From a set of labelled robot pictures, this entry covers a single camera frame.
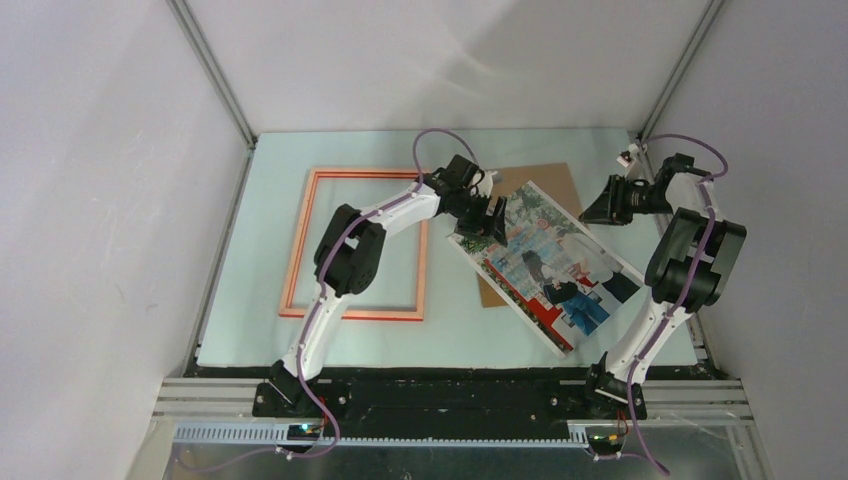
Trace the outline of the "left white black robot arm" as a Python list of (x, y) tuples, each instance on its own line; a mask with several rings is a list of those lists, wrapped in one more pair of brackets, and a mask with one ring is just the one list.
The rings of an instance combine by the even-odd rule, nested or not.
[(507, 200), (493, 194), (497, 181), (496, 172), (456, 155), (445, 167), (417, 172), (405, 190), (374, 206), (336, 209), (313, 257), (315, 293), (298, 336), (271, 368), (269, 383), (283, 409), (299, 417), (314, 408), (318, 399), (309, 381), (322, 371), (350, 302), (372, 284), (392, 236), (447, 214), (456, 220), (456, 233), (506, 245)]

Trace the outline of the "colourful printed photo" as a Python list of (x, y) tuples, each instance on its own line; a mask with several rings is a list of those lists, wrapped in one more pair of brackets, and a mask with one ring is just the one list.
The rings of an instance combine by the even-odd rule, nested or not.
[(641, 274), (532, 182), (508, 195), (504, 244), (454, 233), (483, 284), (560, 356), (644, 286)]

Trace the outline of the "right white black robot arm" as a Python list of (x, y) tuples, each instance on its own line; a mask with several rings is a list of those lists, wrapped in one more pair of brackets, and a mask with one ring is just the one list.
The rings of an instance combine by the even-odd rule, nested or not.
[(650, 294), (638, 317), (589, 369), (581, 402), (591, 416), (606, 418), (633, 403), (669, 337), (723, 293), (747, 230), (717, 208), (714, 178), (693, 157), (676, 153), (651, 181), (610, 176), (580, 215), (584, 224), (609, 226), (627, 225), (637, 214), (671, 217), (644, 274)]

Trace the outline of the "orange wooden picture frame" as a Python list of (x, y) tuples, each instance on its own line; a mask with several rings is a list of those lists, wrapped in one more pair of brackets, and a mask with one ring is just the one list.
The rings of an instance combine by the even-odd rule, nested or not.
[[(315, 167), (307, 176), (304, 195), (301, 200), (294, 244), (289, 255), (283, 290), (280, 297), (277, 315), (280, 318), (301, 318), (306, 314), (304, 308), (293, 305), (304, 246), (311, 220), (315, 196), (321, 180), (325, 179), (389, 179), (412, 180), (417, 176), (413, 169), (399, 168), (364, 168), (364, 167)], [(342, 316), (345, 320), (422, 322), (425, 316), (425, 294), (427, 280), (429, 224), (419, 226), (418, 252), (416, 267), (415, 304), (405, 310), (367, 310), (348, 309)]]

